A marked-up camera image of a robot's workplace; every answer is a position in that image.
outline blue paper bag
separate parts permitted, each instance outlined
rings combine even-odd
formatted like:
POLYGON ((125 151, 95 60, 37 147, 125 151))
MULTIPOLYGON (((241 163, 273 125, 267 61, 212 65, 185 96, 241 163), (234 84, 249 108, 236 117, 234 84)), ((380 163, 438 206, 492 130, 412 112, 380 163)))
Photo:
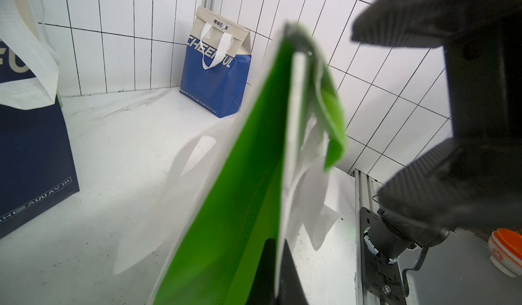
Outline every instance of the blue paper bag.
POLYGON ((179 91, 219 118, 237 113, 250 60, 250 31, 199 7, 179 91))

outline white bowl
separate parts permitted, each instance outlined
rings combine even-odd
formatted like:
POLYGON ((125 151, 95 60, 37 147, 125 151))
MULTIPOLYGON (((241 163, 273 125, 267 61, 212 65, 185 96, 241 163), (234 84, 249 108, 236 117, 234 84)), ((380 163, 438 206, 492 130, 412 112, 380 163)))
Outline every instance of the white bowl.
POLYGON ((491 253, 491 262, 509 277, 522 277, 522 236, 514 231, 498 229, 487 242, 491 253))

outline white floor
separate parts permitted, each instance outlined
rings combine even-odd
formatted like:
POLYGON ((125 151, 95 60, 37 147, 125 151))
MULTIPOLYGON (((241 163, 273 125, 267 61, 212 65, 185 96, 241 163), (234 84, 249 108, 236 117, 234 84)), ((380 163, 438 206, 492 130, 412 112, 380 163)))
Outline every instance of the white floor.
MULTIPOLYGON (((169 245, 115 276, 119 239, 153 203, 176 152, 220 119, 175 88, 63 105, 80 192, 0 240, 0 304, 145 304, 169 245)), ((310 305, 355 303, 347 213, 318 252, 300 233, 294 260, 310 305)))

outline beige bag top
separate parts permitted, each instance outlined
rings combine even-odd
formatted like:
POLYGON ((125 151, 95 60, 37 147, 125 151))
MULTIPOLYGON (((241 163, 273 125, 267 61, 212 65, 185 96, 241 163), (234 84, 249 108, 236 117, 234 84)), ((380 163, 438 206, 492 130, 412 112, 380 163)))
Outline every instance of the beige bag top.
POLYGON ((197 39, 204 35, 203 43, 218 49, 224 33, 232 35, 233 38, 226 51, 227 55, 235 57, 237 54, 251 54, 250 31, 248 29, 206 8, 198 7, 191 35, 197 39), (211 24, 212 28, 209 32, 203 33, 206 23, 211 24))

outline screw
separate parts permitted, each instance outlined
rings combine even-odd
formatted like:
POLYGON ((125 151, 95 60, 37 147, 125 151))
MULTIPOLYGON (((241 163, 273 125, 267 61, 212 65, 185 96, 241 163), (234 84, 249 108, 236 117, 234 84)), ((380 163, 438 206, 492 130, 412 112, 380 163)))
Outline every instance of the screw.
POLYGON ((390 292, 392 292, 392 289, 391 289, 390 286, 388 286, 388 285, 384 285, 382 289, 383 289, 383 292, 384 292, 385 294, 387 294, 387 295, 389 295, 390 292))

